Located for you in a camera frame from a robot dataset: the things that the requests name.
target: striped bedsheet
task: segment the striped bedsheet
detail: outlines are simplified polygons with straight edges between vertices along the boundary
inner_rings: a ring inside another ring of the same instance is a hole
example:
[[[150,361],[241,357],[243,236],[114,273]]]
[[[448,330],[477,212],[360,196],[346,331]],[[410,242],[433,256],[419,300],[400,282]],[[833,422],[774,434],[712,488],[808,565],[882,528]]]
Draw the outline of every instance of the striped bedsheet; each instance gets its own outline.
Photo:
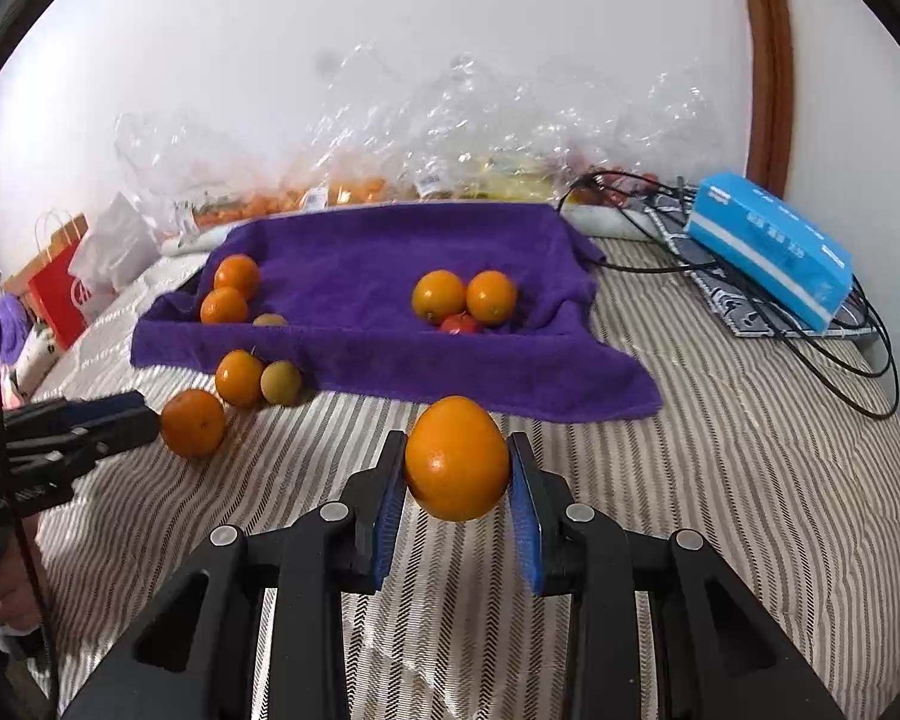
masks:
[[[645,245],[600,241],[611,261],[655,264]],[[156,410],[188,370],[130,367],[130,336],[159,293],[202,255],[162,260],[53,370],[42,396],[136,388]],[[598,274],[593,333],[639,358],[663,410],[633,422],[557,425],[494,415],[525,431],[546,469],[623,527],[706,535],[809,659],[847,717],[872,718],[900,688],[900,423],[830,397],[773,341],[737,340],[680,275]],[[827,341],[856,365],[848,341]],[[842,388],[885,407],[821,358]],[[292,523],[375,463],[386,432],[423,408],[321,392],[306,406],[230,415],[207,466],[162,442],[105,461],[74,501],[41,520],[62,661],[61,708],[175,567],[218,524],[250,533]],[[274,594],[266,597],[254,717],[266,717]],[[355,718],[559,717],[569,605],[519,579],[506,506],[467,524],[425,517],[408,496],[384,590],[343,601]],[[655,717],[652,638],[640,604],[645,717]]]

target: person's hand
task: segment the person's hand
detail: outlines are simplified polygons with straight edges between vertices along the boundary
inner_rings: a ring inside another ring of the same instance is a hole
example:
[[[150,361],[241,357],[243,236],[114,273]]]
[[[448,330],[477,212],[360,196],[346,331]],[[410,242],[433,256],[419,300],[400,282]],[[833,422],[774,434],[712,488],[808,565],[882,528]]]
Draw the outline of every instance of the person's hand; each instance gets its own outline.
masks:
[[[29,541],[34,566],[40,581],[40,589],[47,597],[47,574],[43,569],[43,560],[36,537],[39,514],[24,520],[26,540]],[[40,624],[40,613],[37,610],[34,591],[26,579],[26,567],[20,555],[20,545],[16,536],[10,536],[10,544],[0,557],[0,625],[6,625],[15,631],[30,631]]]

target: black cable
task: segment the black cable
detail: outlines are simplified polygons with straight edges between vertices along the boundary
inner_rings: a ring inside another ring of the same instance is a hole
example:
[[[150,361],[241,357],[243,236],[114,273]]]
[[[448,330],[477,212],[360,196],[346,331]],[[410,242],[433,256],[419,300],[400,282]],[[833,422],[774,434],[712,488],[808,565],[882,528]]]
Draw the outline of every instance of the black cable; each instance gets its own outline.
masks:
[[[56,720],[56,708],[60,703],[60,672],[58,658],[56,657],[56,643],[53,640],[53,630],[50,627],[50,610],[46,599],[43,597],[43,590],[40,587],[39,576],[37,576],[36,564],[34,563],[34,554],[29,547],[29,541],[26,538],[26,530],[24,529],[23,517],[20,515],[20,509],[17,507],[16,495],[13,492],[13,477],[10,470],[10,458],[7,456],[7,428],[4,423],[4,396],[0,387],[0,473],[2,487],[4,488],[4,499],[7,501],[7,510],[10,512],[10,518],[13,521],[13,533],[16,536],[17,544],[20,548],[20,556],[24,562],[26,570],[26,580],[31,586],[31,591],[36,600],[37,612],[40,616],[40,628],[43,632],[43,651],[47,661],[48,669],[50,669],[50,707],[48,708],[48,720]]]
[[[677,202],[680,203],[680,207],[684,210],[687,207],[686,200],[684,197],[684,186],[681,184],[678,187],[670,187],[666,184],[662,184],[659,181],[655,181],[654,179],[648,179],[641,175],[636,175],[635,173],[624,172],[624,170],[596,170],[595,172],[588,173],[587,175],[581,176],[581,178],[574,181],[567,192],[559,199],[557,203],[557,211],[559,212],[562,209],[564,201],[566,201],[567,196],[578,187],[586,186],[591,191],[613,191],[616,194],[622,194],[623,196],[627,196],[630,199],[637,199],[641,202],[645,208],[649,208],[650,210],[654,210],[656,213],[664,215],[666,218],[669,218],[676,223],[685,223],[684,220],[680,220],[679,218],[674,218],[674,212],[665,212],[660,211],[658,208],[653,207],[652,204],[649,204],[642,196],[639,196],[636,193],[628,193],[627,191],[622,191],[620,189],[614,189],[612,187],[607,187],[602,184],[598,180],[600,175],[618,175],[622,177],[629,177],[636,180],[646,181],[653,186],[658,187],[660,192],[658,194],[666,194],[666,196],[672,197],[672,199],[677,199]],[[874,306],[866,299],[866,294],[864,293],[863,286],[860,284],[860,281],[856,276],[853,277],[853,287],[850,291],[850,294],[847,295],[847,302],[850,302],[854,307],[856,307],[861,312],[860,322],[856,324],[851,324],[847,322],[842,322],[840,319],[833,319],[833,322],[837,325],[837,327],[842,327],[847,330],[860,330],[864,327],[870,325],[874,327],[874,330],[879,336],[880,341],[884,344],[884,347],[887,351],[887,362],[884,367],[879,371],[874,370],[863,370],[862,368],[855,367],[855,365],[850,365],[848,362],[844,362],[839,357],[834,355],[832,352],[823,348],[817,343],[816,338],[809,335],[802,327],[794,322],[789,314],[783,310],[783,308],[778,304],[773,297],[767,293],[759,284],[757,284],[754,279],[751,279],[749,276],[744,274],[740,269],[735,268],[729,262],[725,261],[718,255],[715,255],[714,252],[710,252],[711,256],[713,256],[713,261],[710,263],[691,263],[686,260],[682,255],[677,252],[673,252],[667,247],[667,245],[660,242],[658,238],[648,233],[641,225],[636,223],[629,214],[619,205],[614,203],[613,207],[615,207],[623,217],[640,233],[647,238],[650,242],[652,242],[657,247],[666,251],[669,255],[673,256],[674,259],[677,259],[679,263],[682,263],[679,266],[671,266],[670,268],[663,269],[641,269],[641,268],[629,268],[628,266],[619,266],[611,263],[597,262],[596,265],[599,265],[601,268],[608,269],[609,271],[621,271],[627,272],[628,274],[673,274],[674,272],[685,272],[685,271],[710,271],[710,275],[724,282],[727,285],[734,287],[737,290],[740,290],[740,293],[749,300],[751,306],[754,308],[754,311],[759,315],[763,322],[770,329],[770,333],[773,334],[773,337],[778,341],[783,341],[784,345],[787,346],[789,351],[793,352],[794,355],[803,363],[804,367],[810,371],[810,373],[818,379],[818,381],[823,384],[823,386],[834,394],[838,399],[845,403],[845,405],[850,406],[855,412],[861,413],[861,415],[867,416],[868,418],[875,420],[884,420],[891,418],[896,411],[898,410],[900,404],[900,381],[898,376],[898,370],[896,369],[896,360],[893,357],[893,346],[890,343],[890,333],[887,331],[887,327],[883,323],[882,319],[879,319],[879,314],[876,313],[876,309]],[[719,268],[725,275],[720,276],[714,274],[714,269]],[[856,403],[850,397],[848,397],[844,392],[840,391],[836,385],[830,381],[826,375],[816,366],[814,363],[807,358],[802,352],[797,349],[797,345],[793,343],[792,338],[789,338],[786,333],[784,333],[778,326],[777,322],[772,322],[770,317],[764,311],[764,307],[768,310],[773,310],[776,316],[779,318],[780,322],[785,324],[791,331],[797,334],[802,341],[805,341],[813,348],[814,351],[817,351],[818,354],[825,357],[827,360],[833,362],[833,364],[840,367],[842,370],[846,370],[847,372],[852,373],[853,375],[860,376],[866,379],[879,379],[884,376],[888,370],[893,372],[893,404],[890,406],[890,410],[885,413],[877,413],[872,410],[866,408],[865,406]]]
[[[587,175],[583,175],[578,178],[576,181],[570,184],[567,191],[563,194],[563,196],[557,201],[557,213],[560,213],[560,210],[563,208],[564,200],[567,199],[567,196],[574,190],[579,187],[586,187],[587,189],[591,189],[594,191],[600,191],[603,193],[604,191],[614,191],[617,194],[622,194],[623,196],[630,197],[633,199],[636,197],[636,194],[629,193],[628,191],[623,191],[620,189],[613,189],[612,187],[606,187],[602,185],[597,179],[601,175],[618,175],[626,178],[635,178],[640,181],[646,181],[649,184],[653,184],[659,188],[664,188],[669,191],[677,191],[673,187],[668,187],[666,184],[661,184],[659,181],[654,180],[653,178],[645,178],[642,175],[636,175],[636,173],[624,172],[624,170],[594,170],[594,172],[588,172]],[[647,238],[648,241],[652,242],[654,245],[660,248],[660,250],[664,251],[667,255],[671,257],[677,257],[677,259],[682,260],[679,255],[674,255],[674,252],[669,250],[663,242],[660,242],[657,238],[653,237],[649,232],[647,232],[643,227],[637,224],[626,211],[621,208],[619,205],[614,204],[614,207],[623,215],[623,217],[634,227],[639,230],[640,234]],[[599,260],[593,261],[594,265],[600,266],[600,268],[605,268],[608,271],[619,271],[621,274],[647,274],[647,275],[660,275],[660,274],[685,274],[688,271],[710,271],[711,269],[717,268],[716,262],[709,263],[690,263],[685,260],[682,260],[681,265],[677,266],[666,266],[666,268],[635,268],[634,266],[628,265],[617,265],[614,263],[607,263]]]

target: blue tissue box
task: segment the blue tissue box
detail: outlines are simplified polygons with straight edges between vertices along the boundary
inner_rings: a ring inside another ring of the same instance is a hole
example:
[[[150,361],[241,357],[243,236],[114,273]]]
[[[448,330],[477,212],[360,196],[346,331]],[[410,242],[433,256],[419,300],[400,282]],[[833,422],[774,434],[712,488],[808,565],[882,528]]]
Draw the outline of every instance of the blue tissue box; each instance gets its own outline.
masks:
[[[850,293],[853,260],[777,197],[734,173],[701,181],[685,232],[817,331]]]

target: white wall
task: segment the white wall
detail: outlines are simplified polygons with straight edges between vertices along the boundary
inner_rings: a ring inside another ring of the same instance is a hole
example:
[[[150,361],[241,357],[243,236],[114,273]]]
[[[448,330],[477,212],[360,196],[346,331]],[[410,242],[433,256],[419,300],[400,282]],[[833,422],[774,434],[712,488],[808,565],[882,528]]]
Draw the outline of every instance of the white wall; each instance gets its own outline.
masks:
[[[900,47],[861,0],[790,6],[797,119],[787,200],[853,254],[900,368]]]
[[[641,94],[700,60],[744,164],[744,0],[57,0],[0,74],[0,269],[32,256],[41,212],[106,205],[117,114],[189,108],[279,170],[319,109],[322,57],[367,42],[409,79],[460,52],[515,73],[568,55]]]

